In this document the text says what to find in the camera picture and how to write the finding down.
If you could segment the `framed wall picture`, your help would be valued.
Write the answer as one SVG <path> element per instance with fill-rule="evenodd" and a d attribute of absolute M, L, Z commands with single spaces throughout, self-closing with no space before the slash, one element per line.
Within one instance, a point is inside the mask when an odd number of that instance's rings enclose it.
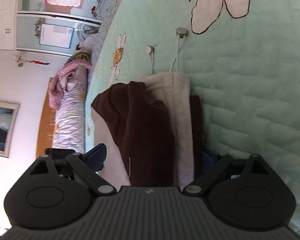
<path fill-rule="evenodd" d="M 9 158 L 19 105 L 0 101 L 0 156 Z"/>

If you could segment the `wooden headboard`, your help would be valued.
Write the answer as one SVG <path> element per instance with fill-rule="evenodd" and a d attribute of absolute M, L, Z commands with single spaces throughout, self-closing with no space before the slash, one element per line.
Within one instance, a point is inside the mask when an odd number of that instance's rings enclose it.
<path fill-rule="evenodd" d="M 36 158 L 45 154 L 47 148 L 52 147 L 53 133 L 55 130 L 55 114 L 56 110 L 49 106 L 49 90 L 47 90 L 39 124 Z"/>

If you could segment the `pink crumpled garment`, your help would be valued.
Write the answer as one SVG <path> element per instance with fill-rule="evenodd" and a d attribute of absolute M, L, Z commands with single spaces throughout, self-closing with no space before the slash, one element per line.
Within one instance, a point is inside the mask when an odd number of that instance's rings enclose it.
<path fill-rule="evenodd" d="M 66 63 L 57 75 L 51 79 L 48 87 L 50 108 L 59 110 L 63 94 L 68 91 L 68 82 L 70 81 L 71 85 L 77 83 L 77 81 L 72 81 L 72 79 L 78 67 L 90 69 L 91 63 L 84 59 L 73 60 Z"/>

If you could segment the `grey and maroon sweatshirt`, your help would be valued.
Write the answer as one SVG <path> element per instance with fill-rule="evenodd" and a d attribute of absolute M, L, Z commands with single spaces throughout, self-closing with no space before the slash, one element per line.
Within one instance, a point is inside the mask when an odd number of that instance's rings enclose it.
<path fill-rule="evenodd" d="M 116 83 L 91 104 L 94 142 L 106 153 L 100 176 L 123 186 L 186 187 L 203 174 L 203 114 L 200 98 L 179 71 Z"/>

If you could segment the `teal bee-pattern bedspread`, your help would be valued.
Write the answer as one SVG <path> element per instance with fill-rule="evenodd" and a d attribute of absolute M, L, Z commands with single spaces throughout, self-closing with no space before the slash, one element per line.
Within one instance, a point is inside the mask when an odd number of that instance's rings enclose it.
<path fill-rule="evenodd" d="M 260 154 L 296 198 L 300 235 L 300 0 L 248 0 L 245 16 L 216 0 L 114 0 L 94 46 L 85 105 L 109 87 L 119 36 L 118 81 L 179 70 L 203 106 L 207 148 Z"/>

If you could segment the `red hanging wall ornament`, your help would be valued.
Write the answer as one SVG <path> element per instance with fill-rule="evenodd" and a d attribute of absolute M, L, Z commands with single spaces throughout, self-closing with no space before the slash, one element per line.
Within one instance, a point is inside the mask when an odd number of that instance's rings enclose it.
<path fill-rule="evenodd" d="M 15 60 L 17 62 L 18 67 L 22 67 L 26 63 L 38 64 L 38 65 L 42 65 L 42 66 L 50 65 L 49 62 L 42 62 L 42 61 L 36 61 L 36 60 L 26 60 L 26 59 L 23 59 L 21 56 L 16 57 Z"/>

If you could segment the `floral rolled quilt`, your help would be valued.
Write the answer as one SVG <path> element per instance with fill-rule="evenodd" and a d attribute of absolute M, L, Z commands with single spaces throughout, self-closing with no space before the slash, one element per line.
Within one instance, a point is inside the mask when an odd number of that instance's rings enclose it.
<path fill-rule="evenodd" d="M 53 148 L 85 152 L 85 97 L 87 68 L 80 66 L 68 76 L 66 91 L 55 115 Z"/>

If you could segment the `blue sliding-door wardrobe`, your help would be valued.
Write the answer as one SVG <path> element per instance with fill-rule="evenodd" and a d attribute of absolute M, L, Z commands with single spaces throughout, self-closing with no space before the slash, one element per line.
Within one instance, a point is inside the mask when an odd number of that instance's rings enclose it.
<path fill-rule="evenodd" d="M 0 0 L 0 50 L 68 56 L 103 32 L 122 0 Z"/>

